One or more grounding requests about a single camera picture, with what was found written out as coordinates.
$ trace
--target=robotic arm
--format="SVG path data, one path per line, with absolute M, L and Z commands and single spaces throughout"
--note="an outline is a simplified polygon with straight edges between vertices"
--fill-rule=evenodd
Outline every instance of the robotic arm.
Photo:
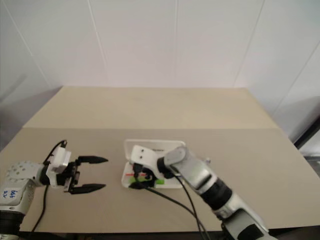
M 81 163 L 97 164 L 108 160 L 97 156 L 79 156 L 69 162 L 71 152 L 65 145 L 54 149 L 43 164 L 30 161 L 18 162 L 8 169 L 0 186 L 0 240 L 17 240 L 20 224 L 27 214 L 34 197 L 35 188 L 63 186 L 64 192 L 85 194 L 99 190 L 105 184 L 78 184 Z
M 262 219 L 202 160 L 185 146 L 177 147 L 164 157 L 151 149 L 135 145 L 131 154 L 133 169 L 147 168 L 156 178 L 181 175 L 188 185 L 211 207 L 222 221 L 222 230 L 230 240 L 275 240 Z

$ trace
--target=wall seam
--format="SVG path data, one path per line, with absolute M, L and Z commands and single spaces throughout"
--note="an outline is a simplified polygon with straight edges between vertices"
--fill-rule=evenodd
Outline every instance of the wall seam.
M 173 33 L 173 61 L 172 61 L 172 74 L 173 80 L 177 84 L 177 65 L 178 65 L 178 11 L 179 0 L 175 0 L 175 13 L 174 13 L 174 33 Z
M 96 36 L 96 39 L 97 39 L 97 42 L 98 42 L 98 46 L 99 46 L 101 57 L 102 57 L 102 61 L 103 61 L 103 67 L 104 67 L 104 73 L 105 73 L 105 77 L 106 77 L 106 82 L 108 83 L 109 75 L 108 75 L 108 62 L 107 62 L 106 52 L 104 51 L 104 48 L 103 48 L 102 43 L 101 43 L 101 39 L 100 39 L 99 32 L 98 32 L 98 29 L 97 29 L 97 24 L 96 24 L 94 13 L 92 11 L 90 0 L 87 0 L 87 3 L 88 3 L 88 8 L 89 8 L 89 12 L 90 12 L 91 20 L 92 20 L 93 29 L 94 29 L 94 32 L 95 32 L 95 36 Z
M 309 57 L 307 58 L 307 60 L 305 61 L 304 65 L 302 66 L 301 70 L 299 71 L 299 73 L 297 74 L 297 76 L 294 78 L 294 80 L 292 81 L 288 91 L 286 92 L 286 94 L 283 94 L 283 97 L 281 98 L 281 100 L 279 101 L 279 103 L 277 104 L 277 106 L 274 108 L 273 113 L 271 114 L 272 117 L 275 116 L 275 114 L 277 113 L 277 111 L 279 110 L 281 104 L 284 102 L 284 100 L 286 99 L 286 97 L 288 96 L 288 94 L 290 93 L 291 89 L 293 88 L 293 86 L 296 84 L 296 82 L 298 81 L 299 77 L 301 76 L 301 74 L 303 73 L 303 71 L 305 70 L 306 66 L 308 65 L 310 59 L 312 58 L 312 56 L 314 55 L 314 53 L 316 52 L 316 50 L 318 49 L 318 47 L 320 46 L 320 40 L 319 42 L 315 45 L 315 48 L 312 50 L 311 54 L 309 55 Z
M 30 49 L 30 47 L 29 47 L 26 39 L 24 38 L 24 36 L 22 35 L 21 31 L 19 30 L 18 25 L 16 24 L 15 19 L 14 19 L 13 16 L 11 15 L 11 12 L 9 11 L 9 9 L 8 9 L 5 1 L 4 1 L 4 0 L 1 0 L 1 1 L 2 1 L 3 6 L 4 6 L 6 12 L 8 13 L 8 15 L 9 15 L 9 17 L 10 17 L 10 19 L 11 19 L 11 21 L 12 21 L 12 23 L 13 23 L 15 29 L 16 29 L 16 31 L 18 32 L 18 34 L 19 34 L 19 36 L 20 36 L 20 38 L 21 38 L 24 46 L 26 47 L 27 51 L 29 52 L 29 54 L 30 54 L 30 56 L 31 56 L 34 64 L 37 66 L 39 72 L 40 72 L 41 75 L 43 76 L 43 79 L 44 79 L 44 81 L 46 82 L 46 84 L 48 84 L 48 86 L 51 88 L 52 85 L 50 84 L 50 82 L 49 82 L 48 78 L 46 77 L 44 71 L 42 70 L 42 68 L 41 68 L 40 65 L 38 64 L 38 61 L 35 59 L 34 54 L 32 53 L 32 51 L 31 51 L 31 49 Z
M 263 0 L 263 2 L 262 2 L 262 4 L 261 4 L 261 8 L 260 8 L 258 17 L 256 18 L 255 25 L 254 25 L 254 27 L 253 27 L 251 36 L 250 36 L 250 38 L 249 38 L 249 42 L 248 42 L 248 44 L 247 44 L 247 46 L 246 46 L 246 48 L 245 48 L 245 52 L 244 52 L 244 55 L 243 55 L 243 59 L 242 59 L 242 61 L 241 61 L 240 67 L 239 67 L 239 69 L 238 69 L 238 71 L 237 71 L 237 73 L 236 73 L 236 75 L 235 75 L 234 80 L 233 80 L 233 87 L 236 86 L 236 83 L 237 83 L 239 74 L 240 74 L 241 70 L 242 70 L 243 67 L 244 67 L 245 60 L 246 60 L 246 57 L 247 57 L 247 55 L 248 55 L 248 52 L 249 52 L 251 43 L 252 43 L 252 41 L 253 41 L 253 39 L 254 39 L 254 35 L 255 35 L 255 33 L 256 33 L 257 26 L 258 26 L 258 23 L 259 23 L 259 20 L 260 20 L 260 16 L 261 16 L 262 10 L 263 10 L 263 8 L 264 8 L 265 2 L 266 2 L 266 0 Z

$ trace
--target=wire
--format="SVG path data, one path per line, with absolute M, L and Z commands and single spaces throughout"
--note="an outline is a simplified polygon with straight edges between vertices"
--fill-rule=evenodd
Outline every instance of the wire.
M 147 191 L 149 191 L 149 192 L 151 192 L 151 193 L 154 193 L 154 194 L 156 194 L 156 195 L 158 195 L 158 196 L 160 196 L 160 197 L 163 197 L 163 198 L 165 198 L 165 199 L 167 199 L 167 200 L 169 200 L 169 201 L 171 201 L 171 202 L 179 205 L 180 207 L 182 207 L 182 208 L 184 208 L 185 210 L 187 210 L 193 217 L 196 218 L 195 213 L 194 213 L 193 211 L 191 211 L 187 206 L 183 205 L 181 202 L 178 202 L 177 200 L 174 200 L 173 198 L 171 198 L 171 197 L 169 197 L 169 196 L 167 196 L 167 195 L 164 195 L 163 193 L 158 192 L 158 191 L 156 191 L 156 190 L 154 190 L 154 189 L 152 189 L 152 188 L 149 188 L 149 187 L 144 186 L 144 185 L 139 181 L 138 177 L 136 177 L 136 176 L 134 176 L 134 179 L 135 179 L 135 181 L 136 181 L 138 184 L 140 184 L 140 186 L 141 186 L 143 189 L 145 189 L 145 190 L 147 190 Z M 198 220 L 198 222 L 199 222 L 199 225 L 202 227 L 202 229 L 205 230 L 205 232 L 207 232 L 207 231 L 206 231 L 206 228 L 204 227 L 204 225 L 202 224 L 202 222 L 201 222 L 199 219 L 197 219 L 197 220 Z
M 56 148 L 61 145 L 61 147 L 65 148 L 66 145 L 67 145 L 67 140 L 62 140 L 60 142 L 58 142 L 50 151 L 50 153 L 48 154 L 48 156 L 45 158 L 45 160 L 43 161 L 43 165 L 48 165 L 50 162 L 48 162 L 48 159 L 52 156 L 52 153 L 56 150 Z M 32 233 L 35 232 L 37 226 L 39 225 L 41 219 L 43 218 L 43 216 L 45 215 L 45 212 L 46 212 L 46 207 L 47 207 L 47 193 L 48 193 L 48 189 L 49 189 L 49 185 L 45 186 L 45 190 L 44 190 L 44 194 L 43 194 L 43 206 L 42 206 L 42 212 L 41 212 L 41 215 L 38 219 L 38 221 L 36 221 L 33 229 L 31 230 L 27 240 L 31 240 L 31 236 L 32 236 Z
M 49 185 L 45 186 L 45 190 L 44 190 L 44 194 L 43 194 L 43 207 L 42 207 L 42 212 L 41 212 L 41 215 L 38 219 L 38 221 L 36 221 L 36 224 L 34 225 L 33 229 L 31 230 L 29 236 L 28 236 L 28 240 L 31 240 L 31 236 L 32 236 L 32 233 L 36 230 L 37 226 L 39 225 L 41 219 L 43 218 L 44 214 L 45 214 L 45 211 L 46 211 L 46 207 L 47 207 L 47 203 L 46 203 L 46 200 L 47 200 L 47 193 L 48 193 L 48 189 L 49 189 Z
M 202 232 L 201 229 L 200 229 L 200 220 L 199 220 L 199 218 L 198 218 L 198 214 L 197 214 L 197 212 L 196 212 L 196 208 L 195 208 L 194 202 L 192 201 L 191 196 L 190 196 L 188 190 L 186 189 L 185 185 L 184 185 L 183 182 L 181 181 L 181 179 L 180 179 L 178 176 L 176 176 L 176 175 L 174 175 L 174 177 L 175 177 L 175 178 L 178 180 L 178 182 L 182 185 L 182 187 L 183 187 L 186 195 L 188 196 L 188 199 L 189 199 L 189 201 L 190 201 L 190 203 L 191 203 L 191 206 L 192 206 L 192 209 L 193 209 L 193 212 L 194 212 L 194 217 L 195 217 L 195 219 L 196 219 L 196 224 L 197 224 L 197 226 L 198 226 L 199 233 L 200 233 L 200 235 L 201 235 L 201 238 L 204 239 L 203 232 Z M 204 234 L 205 234 L 206 238 L 207 238 L 208 240 L 211 240 L 211 238 L 210 238 L 207 230 L 206 230 L 204 227 L 203 227 L 202 229 L 203 229 L 203 231 L 204 231 Z
M 52 156 L 52 153 L 56 150 L 56 148 L 61 145 L 61 147 L 65 148 L 66 145 L 67 145 L 67 140 L 62 140 L 60 142 L 58 142 L 50 151 L 50 153 L 48 154 L 48 156 L 45 158 L 45 160 L 43 161 L 43 164 L 44 165 L 48 165 L 49 162 L 48 162 L 48 159 Z

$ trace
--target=green object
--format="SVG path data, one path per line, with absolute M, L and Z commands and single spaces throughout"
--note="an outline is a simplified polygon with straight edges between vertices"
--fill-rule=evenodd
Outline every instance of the green object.
M 144 176 L 139 176 L 139 177 L 138 177 L 138 180 L 139 180 L 139 182 L 148 181 Z M 129 183 L 132 184 L 132 183 L 135 183 L 135 182 L 136 182 L 135 178 L 134 178 L 133 176 L 130 177 Z M 164 180 L 164 179 L 157 179 L 157 180 L 155 181 L 155 184 L 163 185 L 163 184 L 165 184 L 165 180 Z
M 163 185 L 163 184 L 165 184 L 165 180 L 164 179 L 157 179 L 155 181 L 155 184 Z

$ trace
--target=table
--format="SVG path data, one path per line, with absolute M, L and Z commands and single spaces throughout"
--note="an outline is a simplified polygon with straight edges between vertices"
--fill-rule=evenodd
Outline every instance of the table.
M 37 231 L 51 233 L 192 232 L 184 209 L 145 190 L 121 185 L 125 139 L 182 140 L 265 221 L 269 228 L 320 225 L 320 179 L 283 131 L 242 88 L 63 87 L 0 152 L 0 176 L 19 161 L 42 162 L 68 140 L 71 158 L 97 155 L 109 162 L 79 167 L 79 184 L 103 183 L 90 194 L 50 188 Z M 30 231 L 42 210 L 36 189 L 21 225 Z M 164 194 L 189 206 L 182 189 Z M 220 222 L 191 192 L 208 231 Z

